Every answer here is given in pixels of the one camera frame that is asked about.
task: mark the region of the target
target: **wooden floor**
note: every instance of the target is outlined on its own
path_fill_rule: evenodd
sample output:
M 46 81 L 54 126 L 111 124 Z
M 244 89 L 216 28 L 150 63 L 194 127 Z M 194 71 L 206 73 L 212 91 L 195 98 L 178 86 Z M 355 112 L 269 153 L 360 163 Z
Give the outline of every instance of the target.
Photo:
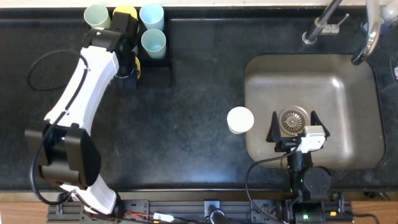
M 398 224 L 398 202 L 353 202 L 354 212 L 372 213 L 382 224 Z M 0 224 L 44 224 L 48 206 L 41 202 L 0 202 Z M 373 218 L 356 218 L 355 223 L 375 224 Z

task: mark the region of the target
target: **white cup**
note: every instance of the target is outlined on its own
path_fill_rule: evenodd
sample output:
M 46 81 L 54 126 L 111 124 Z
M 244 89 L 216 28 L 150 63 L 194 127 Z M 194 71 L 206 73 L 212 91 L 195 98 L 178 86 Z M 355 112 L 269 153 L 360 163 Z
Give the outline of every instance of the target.
M 242 134 L 249 131 L 254 124 L 254 116 L 245 107 L 233 108 L 226 117 L 229 130 L 234 134 Z
M 139 17 L 147 29 L 164 28 L 164 11 L 160 4 L 146 4 L 139 11 Z
M 84 18 L 92 28 L 109 29 L 111 26 L 111 18 L 109 17 L 108 9 L 101 4 L 94 4 L 87 7 Z
M 150 29 L 141 37 L 141 44 L 153 59 L 164 58 L 166 55 L 166 36 L 158 29 Z

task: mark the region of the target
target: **faucet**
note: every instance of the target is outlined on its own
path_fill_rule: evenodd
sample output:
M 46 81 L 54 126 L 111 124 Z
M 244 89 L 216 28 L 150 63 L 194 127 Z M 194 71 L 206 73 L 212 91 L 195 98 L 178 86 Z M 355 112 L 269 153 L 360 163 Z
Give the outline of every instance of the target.
M 342 0 L 332 0 L 322 15 L 315 19 L 310 30 L 303 33 L 302 39 L 306 44 L 314 44 L 317 41 L 323 28 L 326 27 L 327 21 L 341 2 Z M 366 12 L 368 14 L 368 36 L 366 37 L 365 46 L 351 58 L 353 65 L 362 63 L 372 53 L 379 40 L 381 26 L 379 0 L 366 0 Z

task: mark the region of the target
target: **sink basin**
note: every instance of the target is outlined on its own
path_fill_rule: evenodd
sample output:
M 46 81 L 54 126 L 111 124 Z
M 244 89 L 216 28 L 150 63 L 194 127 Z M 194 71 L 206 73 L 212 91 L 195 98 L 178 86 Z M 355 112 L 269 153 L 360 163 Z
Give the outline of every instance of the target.
M 324 148 L 312 152 L 315 166 L 372 168 L 383 158 L 385 145 L 376 83 L 370 65 L 354 66 L 351 55 L 261 55 L 245 69 L 245 104 L 254 115 L 246 133 L 253 160 L 282 154 L 266 141 L 272 112 L 281 133 L 293 136 L 310 125 L 316 111 L 330 132 Z M 280 167 L 280 161 L 264 167 Z

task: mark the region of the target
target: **wall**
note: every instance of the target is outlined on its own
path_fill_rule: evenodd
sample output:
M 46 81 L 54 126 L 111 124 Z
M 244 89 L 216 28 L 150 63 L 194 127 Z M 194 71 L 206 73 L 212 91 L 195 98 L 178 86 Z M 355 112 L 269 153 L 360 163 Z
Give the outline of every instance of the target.
M 0 0 L 0 7 L 87 7 L 101 3 L 105 6 L 133 4 L 142 6 L 157 2 L 163 6 L 325 6 L 331 0 Z M 385 5 L 391 0 L 379 0 Z M 344 0 L 341 5 L 364 5 L 365 0 Z

